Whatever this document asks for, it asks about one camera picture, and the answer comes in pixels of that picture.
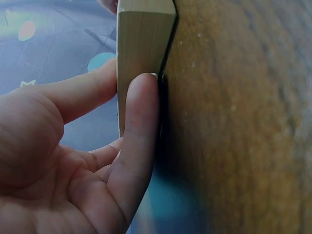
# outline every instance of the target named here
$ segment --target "palm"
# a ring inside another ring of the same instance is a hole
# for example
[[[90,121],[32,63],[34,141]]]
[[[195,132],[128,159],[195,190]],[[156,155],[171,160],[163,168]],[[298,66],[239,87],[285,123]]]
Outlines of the palm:
[[[64,124],[114,96],[115,69],[111,61],[85,75],[89,77],[0,98],[1,113],[6,113],[0,114],[0,228],[5,233],[126,231],[151,173],[158,112],[155,79],[141,78],[128,97],[123,143],[119,139],[92,152],[59,144]],[[144,113],[138,105],[147,106]]]

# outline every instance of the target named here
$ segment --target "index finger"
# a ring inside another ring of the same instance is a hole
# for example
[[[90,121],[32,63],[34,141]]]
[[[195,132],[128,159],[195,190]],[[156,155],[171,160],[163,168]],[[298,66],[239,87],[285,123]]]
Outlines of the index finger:
[[[129,87],[123,144],[107,182],[128,224],[151,178],[158,114],[157,79],[151,74],[142,74]]]
[[[64,123],[77,119],[106,103],[117,92],[116,59],[89,73],[45,85],[28,86],[48,97]]]

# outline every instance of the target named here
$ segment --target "brown surface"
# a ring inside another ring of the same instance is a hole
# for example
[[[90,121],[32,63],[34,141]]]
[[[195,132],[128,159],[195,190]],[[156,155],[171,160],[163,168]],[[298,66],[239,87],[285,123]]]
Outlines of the brown surface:
[[[141,73],[160,70],[176,10],[172,0],[119,0],[117,17],[119,134],[123,136],[129,84]]]
[[[217,233],[312,233],[312,1],[176,6],[171,170],[200,191]]]

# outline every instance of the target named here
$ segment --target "finger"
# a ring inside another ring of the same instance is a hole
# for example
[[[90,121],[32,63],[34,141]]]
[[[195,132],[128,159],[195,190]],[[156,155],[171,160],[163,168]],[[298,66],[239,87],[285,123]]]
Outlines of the finger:
[[[116,59],[87,74],[32,88],[56,105],[66,124],[114,97],[117,91]]]
[[[96,161],[97,170],[112,164],[121,149],[122,139],[123,138],[119,138],[109,145],[90,151],[89,153],[92,157],[89,157],[88,160],[92,158],[93,161]]]
[[[107,165],[101,169],[99,169],[96,173],[96,175],[98,175],[99,177],[101,177],[101,179],[107,183],[108,181],[108,178],[112,172],[112,169],[113,169],[113,165],[110,164],[110,165]]]
[[[117,13],[118,0],[98,0],[98,2],[113,14]]]
[[[142,74],[129,87],[123,144],[107,183],[129,223],[150,181],[158,113],[157,79]]]

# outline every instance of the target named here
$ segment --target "wooden block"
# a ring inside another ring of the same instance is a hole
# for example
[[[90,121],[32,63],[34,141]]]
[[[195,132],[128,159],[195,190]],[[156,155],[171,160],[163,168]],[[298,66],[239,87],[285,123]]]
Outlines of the wooden block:
[[[119,0],[117,90],[120,136],[123,136],[125,127],[128,87],[141,73],[158,74],[175,19],[172,0]]]

